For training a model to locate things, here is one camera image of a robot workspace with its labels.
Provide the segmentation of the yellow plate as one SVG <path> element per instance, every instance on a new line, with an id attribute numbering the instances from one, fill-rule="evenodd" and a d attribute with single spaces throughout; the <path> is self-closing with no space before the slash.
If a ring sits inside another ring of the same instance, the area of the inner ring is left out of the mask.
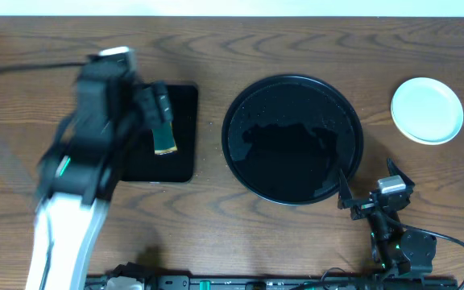
<path id="1" fill-rule="evenodd" d="M 423 144 L 423 145 L 428 145 L 428 146 L 437 146 L 437 145 L 441 145 L 441 144 L 444 144 L 444 143 L 448 143 L 450 142 L 454 136 L 450 136 L 450 135 L 447 135 L 446 137 L 444 138 L 441 138 L 441 139 L 437 139 L 437 140 L 429 140 L 429 139 L 420 139 L 420 138 L 417 138 L 416 136 L 414 135 L 411 135 L 410 133 L 408 133 L 398 122 L 397 120 L 395 119 L 395 116 L 392 115 L 392 121 L 394 122 L 396 128 L 398 129 L 398 131 L 403 135 L 405 136 L 407 139 L 410 139 L 412 140 L 413 142 L 415 143 L 419 143 L 419 144 Z"/>

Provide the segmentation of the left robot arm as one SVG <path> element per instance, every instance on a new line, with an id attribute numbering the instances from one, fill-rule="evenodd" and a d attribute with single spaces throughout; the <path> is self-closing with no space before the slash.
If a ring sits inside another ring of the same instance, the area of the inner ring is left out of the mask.
<path id="1" fill-rule="evenodd" d="M 28 289 L 82 289 L 130 150 L 152 131 L 157 155 L 176 151 L 164 83 L 142 82 L 123 56 L 98 56 L 76 81 L 77 107 L 39 162 Z"/>

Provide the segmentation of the green yellow sponge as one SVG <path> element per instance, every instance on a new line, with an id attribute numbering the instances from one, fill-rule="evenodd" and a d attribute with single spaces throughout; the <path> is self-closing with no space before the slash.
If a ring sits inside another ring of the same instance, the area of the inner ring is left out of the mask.
<path id="1" fill-rule="evenodd" d="M 153 128 L 151 132 L 156 155 L 172 154 L 178 151 L 170 122 L 165 122 L 161 126 Z"/>

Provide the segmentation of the light blue plate top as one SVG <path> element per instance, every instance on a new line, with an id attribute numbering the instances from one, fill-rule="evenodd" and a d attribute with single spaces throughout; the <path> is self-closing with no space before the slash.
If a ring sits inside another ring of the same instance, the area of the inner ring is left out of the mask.
<path id="1" fill-rule="evenodd" d="M 415 77 L 402 83 L 391 99 L 391 116 L 411 135 L 437 140 L 457 136 L 464 122 L 462 103 L 444 83 Z"/>

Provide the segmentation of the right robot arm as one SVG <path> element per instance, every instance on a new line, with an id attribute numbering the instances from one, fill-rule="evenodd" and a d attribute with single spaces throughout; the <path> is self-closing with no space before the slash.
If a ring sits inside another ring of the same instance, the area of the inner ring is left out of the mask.
<path id="1" fill-rule="evenodd" d="M 382 278 L 419 278 L 433 271 L 437 239 L 419 230 L 406 230 L 398 212 L 410 204 L 415 183 L 391 160 L 389 176 L 363 199 L 353 197 L 346 177 L 338 173 L 338 208 L 349 209 L 353 220 L 366 219 L 371 229 L 372 258 L 383 267 Z"/>

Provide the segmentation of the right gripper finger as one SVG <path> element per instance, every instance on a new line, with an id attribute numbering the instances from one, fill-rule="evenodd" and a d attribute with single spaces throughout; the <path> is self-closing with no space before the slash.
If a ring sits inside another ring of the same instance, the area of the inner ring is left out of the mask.
<path id="1" fill-rule="evenodd" d="M 343 170 L 338 171 L 338 208 L 339 209 L 348 209 L 353 205 L 353 196 L 350 188 L 348 186 L 347 179 L 343 173 Z"/>
<path id="2" fill-rule="evenodd" d="M 391 158 L 387 158 L 387 169 L 390 176 L 400 176 L 407 187 L 415 186 L 415 183 L 396 166 Z"/>

